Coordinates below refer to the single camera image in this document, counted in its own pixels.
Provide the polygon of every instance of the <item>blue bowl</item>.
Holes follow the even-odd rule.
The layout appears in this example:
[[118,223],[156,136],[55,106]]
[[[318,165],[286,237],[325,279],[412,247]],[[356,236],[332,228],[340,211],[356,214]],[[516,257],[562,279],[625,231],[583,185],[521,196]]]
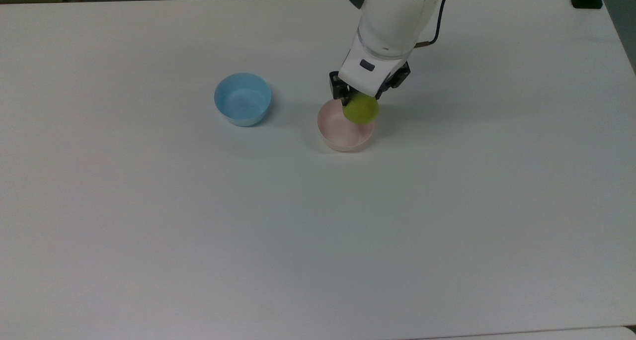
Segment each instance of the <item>blue bowl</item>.
[[214,104],[234,125],[252,126],[263,119],[272,101],[272,91],[259,76],[230,75],[216,86]]

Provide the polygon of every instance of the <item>tennis ball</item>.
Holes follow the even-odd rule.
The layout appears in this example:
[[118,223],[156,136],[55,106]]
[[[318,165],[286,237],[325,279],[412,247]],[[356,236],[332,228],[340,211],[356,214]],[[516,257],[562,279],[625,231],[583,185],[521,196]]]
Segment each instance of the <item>tennis ball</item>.
[[360,124],[370,123],[375,120],[379,111],[378,101],[374,97],[363,93],[354,94],[347,106],[342,109],[345,118],[350,122]]

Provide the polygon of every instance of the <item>white table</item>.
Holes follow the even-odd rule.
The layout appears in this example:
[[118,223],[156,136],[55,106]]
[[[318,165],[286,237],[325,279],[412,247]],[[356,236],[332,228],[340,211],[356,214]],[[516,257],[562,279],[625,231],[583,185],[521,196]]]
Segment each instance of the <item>white table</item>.
[[[373,143],[338,154],[315,118],[358,17],[0,5],[0,338],[636,324],[636,78],[606,10],[448,0]],[[273,88],[258,127],[209,109],[239,71]]]

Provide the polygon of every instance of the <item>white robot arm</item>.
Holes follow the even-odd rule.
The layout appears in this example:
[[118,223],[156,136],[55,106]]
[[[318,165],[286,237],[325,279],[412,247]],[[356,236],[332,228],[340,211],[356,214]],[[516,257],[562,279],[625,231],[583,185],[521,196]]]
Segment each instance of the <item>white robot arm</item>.
[[343,103],[357,91],[379,98],[409,73],[407,58],[438,0],[350,0],[363,14],[339,72],[330,77],[334,98]]

